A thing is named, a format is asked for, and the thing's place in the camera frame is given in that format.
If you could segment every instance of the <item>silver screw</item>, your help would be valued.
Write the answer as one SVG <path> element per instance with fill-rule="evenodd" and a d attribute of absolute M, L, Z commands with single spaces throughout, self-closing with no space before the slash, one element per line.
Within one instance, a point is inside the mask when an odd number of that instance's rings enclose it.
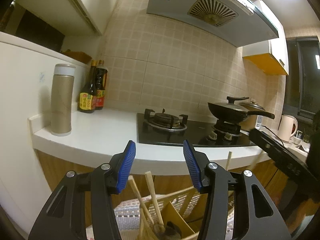
<path fill-rule="evenodd" d="M 209 168 L 212 169 L 212 170 L 215 170 L 216 168 L 218 168 L 217 163 L 209 163 L 208 166 L 209 166 Z"/>
<path fill-rule="evenodd" d="M 103 165 L 101 165 L 101 169 L 103 169 L 103 170 L 108 170 L 108 169 L 110 169 L 110 164 L 109 163 L 105 163 L 105 164 L 103 164 Z"/>
<path fill-rule="evenodd" d="M 252 176 L 252 172 L 249 171 L 249 170 L 245 170 L 243 173 L 244 173 L 245 176 L 247 176 L 247 177 L 251 177 L 251 176 Z"/>
<path fill-rule="evenodd" d="M 75 172 L 74 171 L 68 171 L 66 175 L 67 175 L 68 178 L 71 178 L 71 177 L 73 177 L 75 175 Z"/>

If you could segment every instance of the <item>range hood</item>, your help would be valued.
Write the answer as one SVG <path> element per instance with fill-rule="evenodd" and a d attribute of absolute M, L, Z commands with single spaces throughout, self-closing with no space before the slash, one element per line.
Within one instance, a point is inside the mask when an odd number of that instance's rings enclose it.
<path fill-rule="evenodd" d="M 250 0 L 149 0 L 147 13 L 196 26 L 236 47 L 279 37 Z"/>

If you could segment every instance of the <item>black frying pan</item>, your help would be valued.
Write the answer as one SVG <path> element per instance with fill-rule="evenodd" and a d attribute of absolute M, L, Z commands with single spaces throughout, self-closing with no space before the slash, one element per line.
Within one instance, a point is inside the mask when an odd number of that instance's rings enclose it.
<path fill-rule="evenodd" d="M 275 115 L 266 111 L 249 111 L 243 106 L 235 106 L 236 100 L 246 100 L 249 98 L 227 97 L 228 103 L 208 103 L 209 110 L 219 120 L 229 123 L 240 123 L 249 115 L 262 115 L 274 119 Z"/>

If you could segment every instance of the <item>electric kettle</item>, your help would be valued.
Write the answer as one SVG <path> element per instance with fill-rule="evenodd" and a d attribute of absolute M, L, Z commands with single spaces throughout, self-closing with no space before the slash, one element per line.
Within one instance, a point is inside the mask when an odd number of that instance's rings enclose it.
<path fill-rule="evenodd" d="M 282 115 L 281 122 L 278 130 L 278 137 L 285 141 L 289 142 L 290 137 L 295 135 L 298 129 L 298 121 L 291 115 Z"/>

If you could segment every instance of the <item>soy sauce bottle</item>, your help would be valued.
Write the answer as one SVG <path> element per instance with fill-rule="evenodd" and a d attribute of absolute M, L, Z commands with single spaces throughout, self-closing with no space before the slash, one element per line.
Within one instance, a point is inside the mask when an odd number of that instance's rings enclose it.
<path fill-rule="evenodd" d="M 93 113 L 97 102 L 97 89 L 95 85 L 95 71 L 97 61 L 91 61 L 89 80 L 80 91 L 78 110 L 84 113 Z"/>
<path fill-rule="evenodd" d="M 97 88 L 97 103 L 96 110 L 101 110 L 104 105 L 104 96 L 106 92 L 107 70 L 104 68 L 104 60 L 99 60 L 99 65 L 96 69 L 95 81 Z"/>

